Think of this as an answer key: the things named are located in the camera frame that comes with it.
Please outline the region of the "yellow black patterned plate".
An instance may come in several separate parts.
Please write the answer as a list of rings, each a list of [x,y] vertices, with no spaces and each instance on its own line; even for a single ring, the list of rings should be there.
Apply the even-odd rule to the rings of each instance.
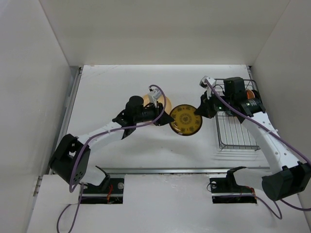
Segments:
[[[203,118],[200,115],[196,115],[197,109],[188,104],[181,104],[174,107],[170,116],[174,119],[169,124],[170,128],[178,135],[191,136],[200,131]]]

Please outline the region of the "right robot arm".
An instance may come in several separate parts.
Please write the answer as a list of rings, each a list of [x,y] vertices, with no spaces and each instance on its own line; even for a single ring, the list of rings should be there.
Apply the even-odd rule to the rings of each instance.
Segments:
[[[224,79],[223,83],[224,89],[220,95],[215,90],[215,79],[208,76],[202,78],[200,86],[205,92],[195,113],[213,118],[219,112],[230,112],[255,139],[270,168],[270,173],[256,172],[244,166],[228,170],[225,180],[227,189],[260,189],[273,201],[303,192],[311,179],[310,160],[280,138],[269,120],[259,93],[246,89],[244,79],[232,77]]]

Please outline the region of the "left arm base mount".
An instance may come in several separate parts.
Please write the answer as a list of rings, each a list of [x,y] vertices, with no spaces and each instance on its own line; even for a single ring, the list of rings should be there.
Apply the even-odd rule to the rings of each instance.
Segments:
[[[123,204],[124,178],[111,178],[104,190],[87,184],[81,204]]]

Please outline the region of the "orange plate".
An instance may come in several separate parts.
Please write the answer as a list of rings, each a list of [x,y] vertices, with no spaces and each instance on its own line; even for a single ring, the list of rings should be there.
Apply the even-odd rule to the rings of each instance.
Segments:
[[[246,96],[248,99],[253,99],[255,98],[255,94],[252,90],[246,89]]]

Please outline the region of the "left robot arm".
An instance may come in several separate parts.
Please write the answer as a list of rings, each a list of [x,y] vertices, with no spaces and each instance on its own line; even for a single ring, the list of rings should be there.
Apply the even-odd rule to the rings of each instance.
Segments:
[[[89,157],[95,148],[103,148],[110,143],[124,140],[137,128],[150,124],[163,126],[173,122],[166,111],[167,103],[156,101],[144,104],[140,96],[132,96],[114,119],[105,126],[81,136],[67,134],[62,137],[50,161],[50,169],[59,175],[73,192],[80,183],[92,184],[98,192],[108,189],[106,172],[89,166]]]

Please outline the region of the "beige bear plate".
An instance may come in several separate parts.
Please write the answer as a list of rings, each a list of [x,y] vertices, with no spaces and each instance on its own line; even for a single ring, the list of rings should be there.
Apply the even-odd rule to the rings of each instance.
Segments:
[[[149,101],[149,98],[148,98],[148,95],[144,95],[143,96],[143,100],[144,100],[144,103],[143,103],[143,106],[146,106],[148,103],[150,103]],[[159,103],[162,103],[162,105],[164,105],[164,98],[163,96],[160,96],[159,99],[157,100]],[[170,114],[172,110],[172,103],[170,101],[170,99],[168,97],[166,97],[166,107],[165,107],[165,112],[167,114]]]

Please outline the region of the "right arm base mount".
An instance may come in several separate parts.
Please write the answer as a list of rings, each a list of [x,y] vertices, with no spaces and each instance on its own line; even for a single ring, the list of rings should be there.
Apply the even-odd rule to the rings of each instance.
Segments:
[[[254,189],[235,184],[231,185],[226,177],[211,177],[207,190],[211,193],[213,204],[257,204]]]

